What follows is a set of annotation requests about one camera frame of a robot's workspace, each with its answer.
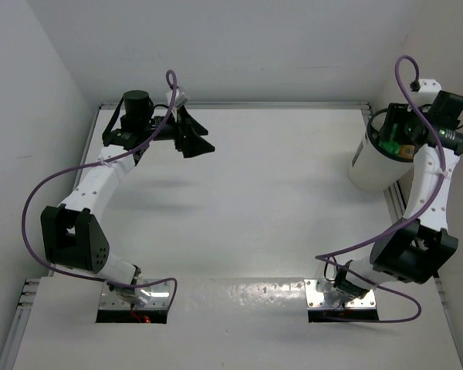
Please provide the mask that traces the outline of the green plastic bottle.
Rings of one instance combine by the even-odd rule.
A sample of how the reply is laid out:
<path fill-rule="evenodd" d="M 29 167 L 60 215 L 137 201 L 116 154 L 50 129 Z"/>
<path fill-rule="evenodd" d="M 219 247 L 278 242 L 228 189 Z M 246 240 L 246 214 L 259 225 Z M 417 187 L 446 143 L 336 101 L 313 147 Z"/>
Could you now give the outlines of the green plastic bottle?
<path fill-rule="evenodd" d="M 394 124 L 391 128 L 386 128 L 385 136 L 380 139 L 380 147 L 394 156 L 398 156 L 400 152 L 400 144 L 394 139 L 396 132 L 397 124 Z"/>

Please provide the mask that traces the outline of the orange juice bottle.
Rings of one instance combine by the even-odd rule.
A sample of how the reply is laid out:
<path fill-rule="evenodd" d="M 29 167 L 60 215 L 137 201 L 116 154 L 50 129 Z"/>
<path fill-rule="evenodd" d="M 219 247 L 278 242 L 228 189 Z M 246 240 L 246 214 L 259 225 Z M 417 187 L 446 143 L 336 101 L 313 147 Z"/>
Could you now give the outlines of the orange juice bottle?
<path fill-rule="evenodd" d="M 400 158 L 412 160 L 414 157 L 415 146 L 414 145 L 401 145 L 397 154 Z"/>

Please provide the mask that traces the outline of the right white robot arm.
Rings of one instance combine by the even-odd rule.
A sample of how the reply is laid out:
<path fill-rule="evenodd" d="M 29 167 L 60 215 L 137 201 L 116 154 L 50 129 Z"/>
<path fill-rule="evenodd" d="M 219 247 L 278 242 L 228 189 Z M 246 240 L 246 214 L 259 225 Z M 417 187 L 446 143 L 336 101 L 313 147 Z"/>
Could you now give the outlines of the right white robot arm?
<path fill-rule="evenodd" d="M 350 180 L 363 190 L 379 191 L 414 171 L 411 193 L 396 231 L 374 242 L 370 254 L 336 270 L 328 291 L 345 303 L 392 281 L 423 284 L 455 253 L 458 239 L 448 233 L 451 178 L 463 154 L 458 132 L 463 96 L 440 86 L 411 94 L 434 132 L 408 104 L 382 109 L 378 129 L 367 125 L 349 168 Z"/>

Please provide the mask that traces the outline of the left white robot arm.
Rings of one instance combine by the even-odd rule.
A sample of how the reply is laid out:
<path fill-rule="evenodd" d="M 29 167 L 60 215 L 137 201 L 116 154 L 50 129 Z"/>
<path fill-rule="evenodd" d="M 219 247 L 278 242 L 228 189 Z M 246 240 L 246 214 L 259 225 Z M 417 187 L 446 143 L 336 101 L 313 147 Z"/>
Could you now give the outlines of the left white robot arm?
<path fill-rule="evenodd" d="M 187 95 L 176 88 L 167 95 L 168 111 L 155 116 L 147 92 L 123 94 L 102 134 L 96 166 L 57 207 L 47 206 L 40 217 L 49 263 L 91 273 L 110 285 L 133 288 L 140 281 L 134 264 L 116 256 L 100 220 L 110 198 L 147 151 L 152 140 L 174 143 L 185 158 L 213 153 L 208 131 L 186 110 Z"/>

